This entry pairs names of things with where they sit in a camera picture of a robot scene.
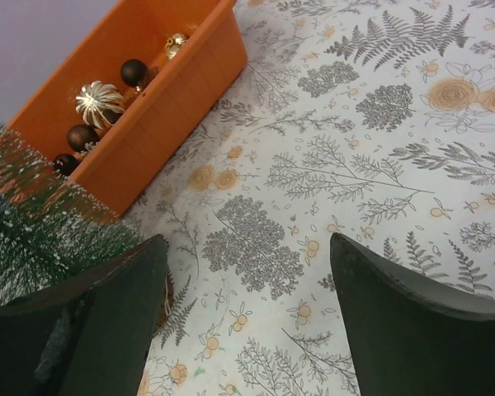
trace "white patterned surface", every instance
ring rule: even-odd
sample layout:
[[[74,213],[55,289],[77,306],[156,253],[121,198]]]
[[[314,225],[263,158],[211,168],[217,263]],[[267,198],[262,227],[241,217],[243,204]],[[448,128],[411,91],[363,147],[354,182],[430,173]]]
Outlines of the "white patterned surface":
[[[139,394],[359,394],[332,232],[495,298],[495,1],[236,13],[246,70],[129,214],[176,292]]]

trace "christmas ornament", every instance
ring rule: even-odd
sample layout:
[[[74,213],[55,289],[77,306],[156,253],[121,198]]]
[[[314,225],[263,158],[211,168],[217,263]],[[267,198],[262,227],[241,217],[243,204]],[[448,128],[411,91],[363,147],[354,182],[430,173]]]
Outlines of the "christmas ornament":
[[[101,81],[84,85],[75,101],[75,111],[82,120],[100,130],[109,129],[125,112],[124,98],[117,88]]]
[[[53,161],[55,171],[69,176],[79,165],[79,161],[72,154],[60,154]]]
[[[174,58],[182,46],[189,40],[183,33],[172,35],[165,44],[165,55],[168,60]]]
[[[130,59],[121,66],[121,79],[129,87],[140,87],[147,74],[147,65],[139,59]]]
[[[99,135],[91,125],[75,125],[68,131],[68,144],[78,153],[90,151],[99,142]]]

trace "fake snow on tree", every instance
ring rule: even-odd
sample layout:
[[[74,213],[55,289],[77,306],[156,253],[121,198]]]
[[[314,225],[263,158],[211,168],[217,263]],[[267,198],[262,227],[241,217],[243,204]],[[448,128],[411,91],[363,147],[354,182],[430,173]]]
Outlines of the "fake snow on tree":
[[[109,262],[143,241],[0,125],[0,305]]]

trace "dark brown ornament ball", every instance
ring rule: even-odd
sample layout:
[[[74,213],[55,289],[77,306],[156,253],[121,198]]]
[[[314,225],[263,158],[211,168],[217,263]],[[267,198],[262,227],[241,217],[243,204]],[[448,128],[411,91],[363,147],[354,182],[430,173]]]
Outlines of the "dark brown ornament ball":
[[[55,171],[65,176],[71,175],[78,165],[79,161],[72,154],[60,154],[54,160]]]
[[[106,117],[108,122],[110,122],[112,125],[115,124],[123,115],[123,113],[116,113],[113,110],[104,110],[102,114]]]
[[[130,59],[121,66],[121,79],[129,87],[137,87],[147,74],[147,65],[139,59]]]
[[[87,145],[99,141],[99,135],[90,125],[75,125],[68,131],[68,144],[74,151],[87,151]]]

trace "fern print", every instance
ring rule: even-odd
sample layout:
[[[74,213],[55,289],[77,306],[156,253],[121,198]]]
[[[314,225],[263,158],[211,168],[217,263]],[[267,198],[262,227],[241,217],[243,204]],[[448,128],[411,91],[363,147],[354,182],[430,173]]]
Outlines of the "fern print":
[[[407,236],[407,250],[409,256],[409,265],[415,268],[422,275],[431,279],[446,278],[448,275],[445,272],[432,272],[432,270],[441,266],[439,262],[435,262],[431,254],[427,254],[426,249],[417,243],[414,232],[409,232]]]
[[[396,264],[401,264],[401,261],[394,251],[393,245],[390,244],[390,238],[386,238],[383,242],[383,257]]]
[[[471,4],[469,4],[469,6],[478,7],[478,8],[484,8],[484,7],[495,8],[495,0],[471,0]]]
[[[491,287],[481,282],[488,277],[488,274],[481,272],[480,267],[475,266],[474,261],[467,257],[454,242],[449,241],[449,244],[453,247],[459,263],[460,272],[458,280],[461,283],[457,283],[456,287],[472,295],[485,295],[481,292],[493,291]]]
[[[183,306],[190,283],[191,276],[189,276],[183,288],[181,288],[181,290],[174,296],[174,303],[171,307],[171,314],[168,317],[168,320],[165,323],[164,327],[161,328],[158,332],[158,335],[161,337],[162,349],[163,347],[165,347],[165,343],[170,336],[176,335],[175,342],[176,346],[179,347],[182,338],[189,335],[185,330],[185,323],[189,318],[189,314],[195,306],[196,301],[198,300],[194,299],[188,305]]]
[[[374,68],[377,70],[391,60],[394,60],[394,68],[399,69],[410,59],[431,50],[444,56],[447,47],[453,43],[464,48],[469,38],[464,32],[469,14],[453,24],[452,6],[439,21],[433,21],[432,16],[412,7],[411,11],[414,14],[412,25],[384,11],[383,28],[369,19],[366,32],[356,26],[350,38],[343,36],[341,42],[336,41],[325,52],[344,56],[346,60],[354,55],[354,63],[362,58],[362,65],[379,58]]]

